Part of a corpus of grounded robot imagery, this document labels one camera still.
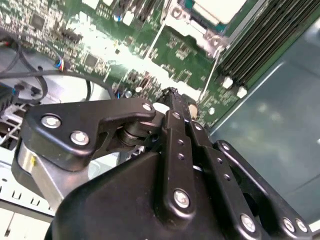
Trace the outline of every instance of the motherboard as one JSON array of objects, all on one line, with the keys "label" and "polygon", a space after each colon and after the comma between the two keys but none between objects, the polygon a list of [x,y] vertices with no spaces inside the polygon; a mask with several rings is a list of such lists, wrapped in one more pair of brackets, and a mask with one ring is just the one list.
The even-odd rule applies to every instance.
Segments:
[{"label": "motherboard", "polygon": [[[231,56],[248,42],[250,27],[262,24],[260,18],[272,2],[1,0],[0,28],[29,34],[20,36],[25,48],[56,60],[46,41],[69,62],[71,71],[99,77],[117,98],[155,102],[163,89],[175,87],[195,108],[192,118],[211,127],[248,91],[238,79],[237,91],[232,89],[236,81],[229,77]],[[248,24],[239,29],[246,19]],[[223,77],[212,74],[219,54],[225,61],[218,67]]]}]

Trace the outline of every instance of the wire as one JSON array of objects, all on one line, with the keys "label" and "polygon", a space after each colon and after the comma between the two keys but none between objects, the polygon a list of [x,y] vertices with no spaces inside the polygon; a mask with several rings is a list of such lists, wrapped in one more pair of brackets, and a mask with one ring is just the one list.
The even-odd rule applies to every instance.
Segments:
[{"label": "wire", "polygon": [[85,102],[89,101],[91,98],[92,90],[91,90],[91,83],[88,80],[85,80],[86,84],[86,97],[85,97]]},{"label": "wire", "polygon": [[[110,98],[111,99],[115,99],[115,95],[114,95],[114,92],[112,90],[112,88],[107,84],[107,83],[104,83],[102,80],[100,79],[97,79],[95,77],[92,77],[92,76],[84,76],[82,74],[79,74],[79,73],[75,73],[75,72],[70,72],[70,71],[63,71],[64,70],[64,60],[63,58],[60,56],[60,54],[57,52],[57,50],[51,46],[50,44],[48,44],[45,40],[43,39],[40,39],[38,38],[37,36],[34,36],[30,33],[26,33],[26,32],[10,32],[10,31],[7,31],[3,28],[0,28],[0,32],[5,32],[6,34],[8,34],[10,37],[13,38],[13,40],[16,42],[16,44],[18,45],[18,52],[17,52],[17,55],[16,57],[14,58],[14,61],[12,61],[12,64],[13,66],[11,66],[11,64],[9,65],[9,67],[7,67],[4,71],[0,72],[0,74],[4,74],[5,72],[7,71],[10,71],[14,66],[15,64],[17,64],[18,60],[21,59],[21,61],[23,62],[23,64],[28,68],[30,69],[31,72],[30,73],[34,73],[33,76],[30,76],[30,77],[37,77],[37,80],[38,82],[40,83],[40,86],[42,88],[42,96],[41,98],[39,99],[33,99],[33,101],[36,101],[37,103],[39,101],[41,101],[45,96],[46,94],[48,93],[48,85],[47,83],[45,83],[45,79],[43,78],[43,76],[45,75],[64,75],[64,76],[71,76],[71,77],[77,77],[77,78],[82,78],[82,79],[85,79],[86,80],[86,88],[87,88],[87,95],[86,95],[86,98],[85,100],[88,101],[91,97],[91,94],[92,94],[92,88],[91,88],[91,84],[90,82],[93,82],[99,86],[101,86],[102,88],[106,89],[110,95]],[[37,70],[35,70],[29,63],[28,61],[26,60],[25,56],[23,55],[22,53],[22,50],[21,50],[21,46],[19,44],[19,39],[18,39],[18,36],[20,37],[30,37],[30,38],[33,38],[33,39],[36,39],[37,41],[41,42],[42,44],[46,45],[48,48],[50,48],[52,50],[52,52],[56,55],[56,57],[59,59],[59,63],[56,65],[56,67],[58,67],[60,69],[60,71],[41,71],[41,72],[38,72]],[[22,78],[23,76],[18,76],[18,77],[1,77],[0,76],[0,79],[5,79],[5,78]]]},{"label": "wire", "polygon": [[36,72],[4,72],[0,73],[0,79],[15,79],[15,78],[30,78],[30,77],[39,77],[39,76],[70,76],[75,78],[80,78],[99,85],[108,91],[110,98],[115,99],[115,94],[112,88],[101,79],[96,78],[90,75],[82,75],[73,71],[59,71],[59,70],[45,70],[45,71],[36,71]]},{"label": "wire", "polygon": [[[31,72],[37,72],[37,70],[26,59],[22,49],[20,50],[19,55],[20,55],[20,61],[23,63],[23,65],[26,68],[28,68]],[[48,94],[48,84],[47,84],[46,80],[43,78],[43,76],[35,76],[35,78],[39,82],[39,85],[40,85],[40,88],[41,88],[41,91],[42,91],[41,97],[36,98],[36,99],[18,98],[17,99],[18,103],[36,105],[46,97],[46,95]]]},{"label": "wire", "polygon": [[4,28],[1,28],[1,27],[0,27],[0,32],[5,32],[10,37],[12,37],[17,43],[19,42],[18,36],[20,36],[20,37],[29,37],[29,38],[36,39],[37,41],[41,42],[42,44],[44,44],[48,48],[50,48],[51,51],[56,55],[57,58],[62,59],[62,57],[60,56],[58,51],[53,46],[51,46],[45,40],[38,38],[37,36],[34,36],[34,35],[32,35],[30,33],[27,33],[27,32],[11,32],[11,31],[5,30]]},{"label": "wire", "polygon": [[15,65],[18,63],[19,59],[20,59],[20,49],[21,49],[21,46],[20,44],[16,44],[15,46],[15,56],[14,56],[14,59],[12,60],[12,62],[2,71],[0,71],[0,73],[5,73],[5,72],[8,72],[10,70],[12,70]]}]

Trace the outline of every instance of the colored wire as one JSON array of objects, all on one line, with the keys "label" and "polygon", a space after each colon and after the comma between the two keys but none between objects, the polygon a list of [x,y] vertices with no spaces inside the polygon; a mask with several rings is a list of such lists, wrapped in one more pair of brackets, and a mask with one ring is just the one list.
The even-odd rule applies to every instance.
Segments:
[{"label": "colored wire", "polygon": [[47,43],[45,40],[42,40],[40,38],[38,38],[37,36],[34,36],[30,33],[27,32],[11,32],[11,31],[7,31],[3,28],[0,28],[0,33],[6,33],[8,34],[10,37],[12,37],[16,42],[19,42],[18,36],[20,37],[29,37],[29,38],[33,38],[39,42],[41,42],[42,44],[46,45],[48,48],[51,49],[51,51],[56,55],[57,58],[62,59],[62,57],[60,56],[60,54],[57,52],[57,50],[51,46],[49,43]]},{"label": "colored wire", "polygon": [[[29,64],[29,69],[31,70],[33,68],[33,70],[31,70],[32,72],[30,72],[29,74],[33,73],[34,76],[30,76],[30,77],[41,77],[43,79],[43,76],[45,75],[64,75],[64,76],[71,76],[71,77],[77,77],[77,78],[82,78],[82,79],[85,79],[86,80],[86,87],[87,87],[87,95],[86,95],[86,101],[88,101],[91,97],[91,94],[92,94],[92,88],[91,88],[91,85],[90,85],[90,82],[93,82],[99,86],[101,86],[102,88],[106,89],[110,95],[110,98],[111,99],[114,99],[115,98],[115,95],[114,95],[114,92],[112,90],[112,88],[104,83],[102,80],[100,79],[97,79],[95,77],[92,77],[92,76],[84,76],[84,75],[81,75],[79,73],[76,73],[76,72],[70,72],[70,71],[66,71],[66,72],[63,72],[64,71],[64,60],[63,58],[60,56],[60,54],[56,51],[56,49],[54,47],[52,47],[50,44],[48,44],[46,41],[38,38],[37,36],[34,36],[32,34],[29,34],[29,33],[26,33],[26,32],[10,32],[10,31],[7,31],[3,28],[0,28],[0,32],[5,32],[6,34],[8,34],[10,37],[13,38],[13,40],[16,42],[16,44],[18,45],[19,49],[21,49],[21,46],[19,44],[19,39],[17,36],[20,36],[20,37],[30,37],[30,38],[33,38],[39,42],[41,42],[42,44],[46,45],[48,48],[50,48],[52,50],[52,52],[56,55],[56,57],[59,59],[59,63],[56,65],[56,67],[58,67],[59,71],[60,71],[60,74],[59,72],[56,72],[56,71],[42,71],[42,72],[38,72],[36,71],[30,64]],[[10,64],[9,67],[7,67],[4,71],[0,72],[0,75],[1,74],[4,74],[5,72],[11,70],[15,64],[17,64],[17,62],[19,61],[19,58],[20,58],[20,55],[18,54],[19,50],[17,50],[17,56],[14,58],[14,61],[12,62],[12,66]],[[22,61],[24,61],[24,63],[27,63],[28,61],[26,60],[25,56],[22,57]],[[1,77],[0,76],[0,79],[5,79],[5,78],[15,78],[15,77]],[[42,89],[42,99],[46,96],[44,95],[43,93],[47,92],[48,93],[48,90],[46,91],[46,89]]]}]

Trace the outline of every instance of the electronic component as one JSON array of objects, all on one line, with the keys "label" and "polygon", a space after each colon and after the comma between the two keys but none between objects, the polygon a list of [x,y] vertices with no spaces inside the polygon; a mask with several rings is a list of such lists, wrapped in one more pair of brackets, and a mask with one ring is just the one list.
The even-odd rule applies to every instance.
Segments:
[{"label": "electronic component", "polygon": [[144,89],[144,88],[147,86],[148,82],[149,82],[149,79],[148,79],[147,77],[145,77],[145,78],[140,82],[139,87],[141,87],[142,89]]},{"label": "electronic component", "polygon": [[30,22],[31,26],[34,27],[35,29],[38,29],[42,31],[45,25],[45,19],[38,14],[34,13],[31,18]]},{"label": "electronic component", "polygon": [[134,18],[135,14],[133,12],[127,11],[123,17],[123,23],[130,26]]},{"label": "electronic component", "polygon": [[145,23],[148,17],[150,17],[150,14],[152,13],[157,2],[159,2],[159,0],[144,1],[143,8],[141,9],[137,17],[142,23]]},{"label": "electronic component", "polygon": [[132,97],[132,91],[130,91],[130,90],[125,91],[124,96],[125,96],[127,99],[131,98],[131,97]]},{"label": "electronic component", "polygon": [[81,39],[83,38],[81,34],[76,34],[71,29],[64,29],[61,31],[61,35],[65,38],[70,40],[74,44],[78,44]]},{"label": "electronic component", "polygon": [[137,71],[131,71],[128,75],[128,80],[132,81],[133,83],[137,80],[138,72]]},{"label": "electronic component", "polygon": [[98,62],[98,58],[95,56],[88,54],[88,56],[85,59],[84,64],[87,65],[90,68],[94,68]]},{"label": "electronic component", "polygon": [[114,0],[102,0],[104,4],[106,4],[107,6],[110,6]]},{"label": "electronic component", "polygon": [[[259,0],[256,4],[256,0],[234,3],[231,0],[81,0],[66,5],[63,1],[46,2],[39,5],[37,1],[26,4],[25,0],[3,0],[0,28],[23,32],[19,39],[24,47],[52,60],[57,59],[55,52],[65,56],[70,66],[67,72],[93,75],[108,85],[121,84],[134,96],[154,102],[161,90],[177,88],[179,93],[196,101],[197,120],[210,126],[239,100],[237,86],[252,86],[246,82],[270,59],[276,45],[294,41],[312,23],[310,14],[319,3],[318,0],[305,4],[302,0],[285,0],[283,4],[276,0],[264,3]],[[295,17],[298,17],[297,28],[293,25]],[[249,39],[252,33],[254,40]],[[213,58],[220,52],[209,81],[210,71],[217,62]],[[230,79],[215,79],[220,73]],[[145,77],[149,81],[144,88],[139,87]],[[212,115],[210,108],[215,109]]]},{"label": "electronic component", "polygon": [[245,95],[247,95],[247,93],[248,93],[247,89],[244,86],[240,86],[236,93],[236,96],[242,99]]},{"label": "electronic component", "polygon": [[211,27],[199,23],[192,13],[176,0],[168,1],[162,17],[165,19],[162,24],[172,27],[185,37],[193,37],[196,44],[210,56],[215,56],[218,49],[224,49],[227,46],[225,37],[218,35]]},{"label": "electronic component", "polygon": [[246,0],[194,0],[192,9],[214,25],[228,24]]},{"label": "electronic component", "polygon": [[234,84],[234,81],[229,76],[226,76],[221,83],[222,87],[224,87],[225,89],[229,89],[232,84]]}]

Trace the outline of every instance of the green circuit board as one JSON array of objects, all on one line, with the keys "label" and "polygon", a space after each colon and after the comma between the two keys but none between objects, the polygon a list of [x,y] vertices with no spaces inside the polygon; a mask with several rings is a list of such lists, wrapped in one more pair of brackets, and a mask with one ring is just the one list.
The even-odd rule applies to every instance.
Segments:
[{"label": "green circuit board", "polygon": [[[231,21],[227,34],[232,33],[255,2],[247,1]],[[162,0],[156,2],[144,24],[134,18],[126,25],[115,19],[113,5],[103,0],[1,0],[0,26],[45,40],[70,62],[72,71],[99,77],[114,90],[121,86],[124,91],[134,92],[148,78],[143,90],[133,96],[154,102],[161,94],[159,79],[164,73],[168,74],[168,81],[186,83],[201,91],[214,63],[194,39],[183,37],[168,26],[151,51],[150,63],[143,61],[161,27],[163,4]],[[74,43],[61,38],[63,29],[77,33],[81,41]],[[25,47],[55,58],[50,48],[32,37],[23,38],[23,42]],[[150,68],[159,71],[157,77],[149,77]],[[211,81],[206,95],[197,103],[197,120],[212,126],[238,100],[234,93]],[[209,114],[211,108],[215,110],[213,114]]]}]

